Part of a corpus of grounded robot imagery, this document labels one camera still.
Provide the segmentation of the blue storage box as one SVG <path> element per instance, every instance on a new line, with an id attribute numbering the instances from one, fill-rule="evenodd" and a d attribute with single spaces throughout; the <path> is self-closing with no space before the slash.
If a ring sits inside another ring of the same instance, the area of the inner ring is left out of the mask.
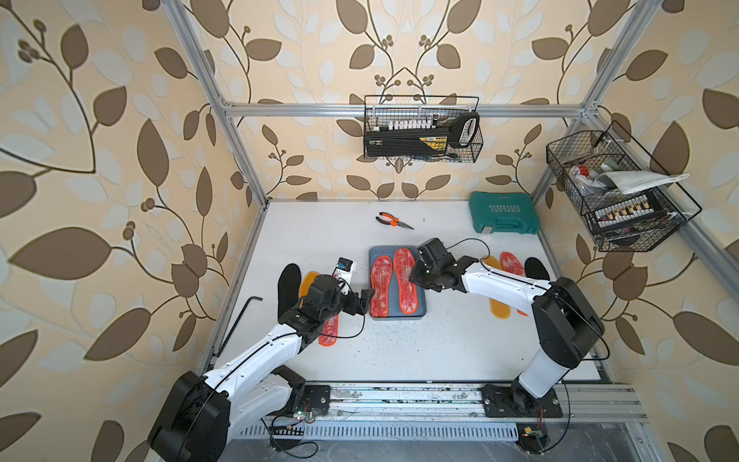
<path id="1" fill-rule="evenodd" d="M 374 246 L 369 250 L 369 282 L 371 283 L 371 268 L 375 260 L 381 255 L 387 255 L 393 262 L 393 277 L 390 286 L 390 313 L 387 318 L 373 318 L 375 320 L 400 321 L 400 320 L 420 320 L 427 313 L 427 305 L 425 299 L 425 291 L 417 286 L 419 307 L 415 314 L 405 315 L 400 311 L 398 305 L 398 281 L 394 270 L 394 254 L 399 248 L 409 248 L 414 254 L 416 262 L 420 258 L 418 249 L 415 246 Z"/>

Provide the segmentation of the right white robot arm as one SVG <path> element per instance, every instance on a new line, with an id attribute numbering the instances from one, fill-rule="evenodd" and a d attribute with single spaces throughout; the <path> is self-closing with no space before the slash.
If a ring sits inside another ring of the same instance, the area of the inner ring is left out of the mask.
<path id="1" fill-rule="evenodd" d="M 480 389 L 488 418 L 563 416 L 555 386 L 587 358 L 604 334 L 604 325 L 575 281 L 531 279 L 494 269 L 481 260 L 455 258 L 433 238 L 418 247 L 420 259 L 410 281 L 440 293 L 454 290 L 486 296 L 533 317 L 539 350 L 509 385 Z"/>

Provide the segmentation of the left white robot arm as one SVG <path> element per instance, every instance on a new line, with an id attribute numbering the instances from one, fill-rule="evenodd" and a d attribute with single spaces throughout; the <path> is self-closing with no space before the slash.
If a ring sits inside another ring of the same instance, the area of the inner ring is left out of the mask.
<path id="1" fill-rule="evenodd" d="M 205 375 L 175 381 L 147 444 L 165 461 L 217 461 L 243 429 L 302 403 L 304 380 L 286 364 L 323 336 L 340 313 L 365 316 L 375 290 L 351 290 L 346 279 L 318 275 L 306 295 L 299 271 L 277 283 L 278 323 L 259 342 Z"/>

